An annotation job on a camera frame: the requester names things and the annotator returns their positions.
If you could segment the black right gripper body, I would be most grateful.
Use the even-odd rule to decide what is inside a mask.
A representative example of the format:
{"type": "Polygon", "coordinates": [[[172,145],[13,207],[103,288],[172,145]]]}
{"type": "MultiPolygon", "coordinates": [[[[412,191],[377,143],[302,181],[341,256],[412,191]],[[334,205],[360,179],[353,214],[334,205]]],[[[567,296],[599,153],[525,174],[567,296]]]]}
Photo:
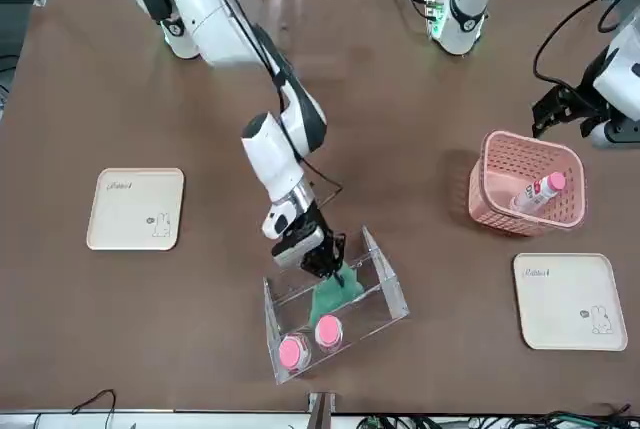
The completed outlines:
{"type": "Polygon", "coordinates": [[[285,231],[285,245],[287,248],[315,249],[332,234],[317,204],[312,203],[285,231]]]}

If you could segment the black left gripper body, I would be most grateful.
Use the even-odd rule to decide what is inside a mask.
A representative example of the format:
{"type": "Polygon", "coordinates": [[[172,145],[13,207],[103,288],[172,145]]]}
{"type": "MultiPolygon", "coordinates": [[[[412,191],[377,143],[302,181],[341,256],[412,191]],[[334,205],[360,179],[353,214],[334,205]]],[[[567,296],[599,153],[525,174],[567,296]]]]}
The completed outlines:
{"type": "Polygon", "coordinates": [[[574,118],[596,118],[598,122],[610,119],[608,102],[593,87],[593,82],[582,81],[568,91],[568,107],[574,118]]]}

